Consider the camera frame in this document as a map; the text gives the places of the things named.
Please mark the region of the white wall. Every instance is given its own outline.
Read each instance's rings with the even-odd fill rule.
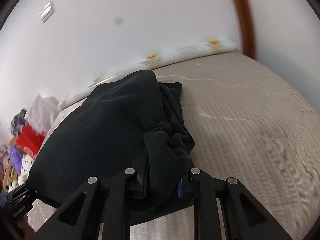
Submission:
[[[0,31],[3,142],[13,116],[38,93],[61,100],[170,47],[239,42],[232,0],[53,0],[56,12],[42,24],[38,13],[49,1],[20,0]]]
[[[258,61],[320,113],[320,21],[306,0],[249,0]]]

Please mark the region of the bed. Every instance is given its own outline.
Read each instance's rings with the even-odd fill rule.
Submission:
[[[196,142],[190,155],[195,166],[215,178],[238,178],[292,239],[303,239],[320,215],[320,117],[310,104],[237,52],[154,72],[160,82],[183,84],[180,100]],[[59,114],[47,138],[83,101]],[[39,200],[34,205],[28,216],[37,230],[54,208]],[[131,238],[193,239],[193,207],[133,226]]]

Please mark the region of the black cloth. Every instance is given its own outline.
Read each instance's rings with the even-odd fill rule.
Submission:
[[[318,217],[316,223],[303,238],[303,240],[319,240],[320,239],[320,217]]]
[[[63,203],[89,177],[133,167],[143,193],[165,201],[187,173],[195,145],[184,126],[181,90],[181,83],[162,84],[147,70],[99,85],[44,144],[27,186],[45,202]]]

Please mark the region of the pile of clothes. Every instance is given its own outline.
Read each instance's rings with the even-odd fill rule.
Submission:
[[[12,119],[10,130],[14,137],[9,142],[7,152],[10,159],[8,168],[11,169],[9,173],[13,180],[5,182],[9,191],[26,182],[44,138],[60,112],[57,105],[58,101],[54,98],[38,95],[28,111],[22,109]]]

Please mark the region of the plastic bag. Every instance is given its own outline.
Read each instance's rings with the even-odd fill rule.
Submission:
[[[58,101],[55,98],[43,98],[38,95],[25,118],[36,132],[45,136],[60,113],[57,106]]]

